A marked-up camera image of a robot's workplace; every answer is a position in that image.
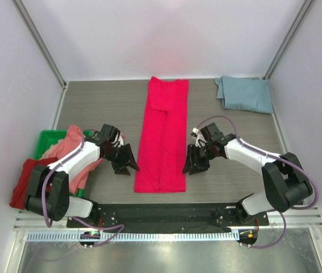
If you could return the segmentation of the hot pink t shirt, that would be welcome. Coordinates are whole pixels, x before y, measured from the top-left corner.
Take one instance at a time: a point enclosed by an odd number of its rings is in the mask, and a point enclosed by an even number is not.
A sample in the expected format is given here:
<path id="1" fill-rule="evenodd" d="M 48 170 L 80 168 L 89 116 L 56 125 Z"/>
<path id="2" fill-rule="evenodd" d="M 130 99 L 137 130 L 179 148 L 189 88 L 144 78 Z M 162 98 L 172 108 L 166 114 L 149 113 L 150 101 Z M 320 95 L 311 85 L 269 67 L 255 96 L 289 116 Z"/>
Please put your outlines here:
<path id="1" fill-rule="evenodd" d="M 152 77 L 140 137 L 134 191 L 186 191 L 188 80 L 164 81 Z"/>

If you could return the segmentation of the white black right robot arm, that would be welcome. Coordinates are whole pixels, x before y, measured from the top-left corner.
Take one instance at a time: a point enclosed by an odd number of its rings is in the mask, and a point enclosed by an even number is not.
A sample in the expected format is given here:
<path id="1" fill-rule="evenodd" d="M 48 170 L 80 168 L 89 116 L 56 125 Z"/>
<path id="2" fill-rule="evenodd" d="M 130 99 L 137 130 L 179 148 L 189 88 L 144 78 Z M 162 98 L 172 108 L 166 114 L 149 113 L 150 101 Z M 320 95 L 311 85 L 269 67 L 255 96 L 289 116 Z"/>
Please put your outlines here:
<path id="1" fill-rule="evenodd" d="M 186 130 L 168 132 L 147 126 L 142 132 L 134 191 L 136 193 L 174 193 L 186 190 L 186 174 L 210 168 L 214 158 L 239 162 L 261 174 L 264 190 L 236 203 L 235 218 L 250 224 L 257 214 L 276 210 L 283 213 L 313 193 L 312 183 L 292 154 L 278 155 L 260 150 L 235 134 L 224 135 L 214 123 L 193 128 L 195 143 L 186 143 Z"/>

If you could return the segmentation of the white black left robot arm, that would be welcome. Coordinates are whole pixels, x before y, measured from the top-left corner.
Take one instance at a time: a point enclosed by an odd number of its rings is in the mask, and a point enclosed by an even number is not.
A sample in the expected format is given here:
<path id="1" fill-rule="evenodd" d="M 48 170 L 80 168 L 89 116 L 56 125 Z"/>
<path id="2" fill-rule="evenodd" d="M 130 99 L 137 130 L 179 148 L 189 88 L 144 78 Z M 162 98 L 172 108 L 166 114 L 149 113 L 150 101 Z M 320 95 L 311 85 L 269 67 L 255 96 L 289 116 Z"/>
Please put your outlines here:
<path id="1" fill-rule="evenodd" d="M 99 159 L 111 162 L 117 175 L 139 170 L 131 145 L 125 144 L 120 130 L 104 124 L 70 153 L 47 166 L 37 165 L 30 174 L 24 199 L 25 210 L 44 217 L 47 226 L 63 218 L 79 218 L 91 228 L 99 222 L 97 202 L 70 195 L 70 182 L 89 164 Z"/>

